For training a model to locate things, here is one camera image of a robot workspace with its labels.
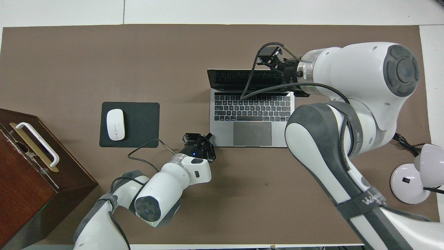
laptop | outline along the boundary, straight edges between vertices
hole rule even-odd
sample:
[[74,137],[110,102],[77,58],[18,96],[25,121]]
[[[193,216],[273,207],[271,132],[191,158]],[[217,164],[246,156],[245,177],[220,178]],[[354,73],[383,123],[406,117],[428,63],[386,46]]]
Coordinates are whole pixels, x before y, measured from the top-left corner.
[[[294,111],[291,92],[276,89],[241,101],[248,69],[208,69],[211,87],[210,133],[216,147],[286,148],[285,126]],[[280,85],[271,70],[255,70],[247,93]]]

white handle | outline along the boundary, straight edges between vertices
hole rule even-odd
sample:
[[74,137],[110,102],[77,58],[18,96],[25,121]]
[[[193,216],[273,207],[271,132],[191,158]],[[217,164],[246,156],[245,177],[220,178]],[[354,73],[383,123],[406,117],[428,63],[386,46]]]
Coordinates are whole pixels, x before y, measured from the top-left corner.
[[51,148],[50,145],[39,135],[39,133],[31,126],[31,124],[27,122],[21,122],[16,126],[16,129],[21,129],[23,126],[27,127],[29,131],[40,141],[40,143],[43,145],[43,147],[48,150],[48,152],[54,157],[54,160],[50,164],[51,167],[54,167],[57,163],[59,163],[59,156],[58,154]]

mouse pad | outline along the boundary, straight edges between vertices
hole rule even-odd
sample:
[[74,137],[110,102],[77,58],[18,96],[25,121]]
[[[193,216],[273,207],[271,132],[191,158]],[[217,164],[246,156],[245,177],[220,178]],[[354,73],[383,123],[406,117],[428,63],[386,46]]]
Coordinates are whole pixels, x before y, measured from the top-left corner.
[[[108,136],[107,113],[112,109],[123,111],[125,137],[113,141]],[[100,120],[101,147],[138,148],[151,139],[159,138],[159,111],[157,102],[104,102]],[[144,148],[156,148],[158,141],[152,141]]]

computer mouse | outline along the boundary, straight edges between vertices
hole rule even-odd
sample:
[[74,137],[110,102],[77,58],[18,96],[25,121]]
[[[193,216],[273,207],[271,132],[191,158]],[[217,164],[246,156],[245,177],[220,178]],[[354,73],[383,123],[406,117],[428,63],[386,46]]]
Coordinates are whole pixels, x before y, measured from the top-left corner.
[[125,123],[123,120],[123,111],[121,109],[112,109],[107,113],[108,136],[113,141],[120,141],[125,138]]

white lamp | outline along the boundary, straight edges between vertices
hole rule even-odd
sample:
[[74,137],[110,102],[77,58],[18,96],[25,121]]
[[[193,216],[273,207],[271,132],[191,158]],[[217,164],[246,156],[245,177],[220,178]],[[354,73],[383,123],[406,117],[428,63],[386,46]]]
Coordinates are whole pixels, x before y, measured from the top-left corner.
[[424,144],[414,164],[398,166],[390,178],[393,194],[408,204],[423,202],[430,195],[429,190],[440,193],[435,187],[443,184],[444,149],[431,144]]

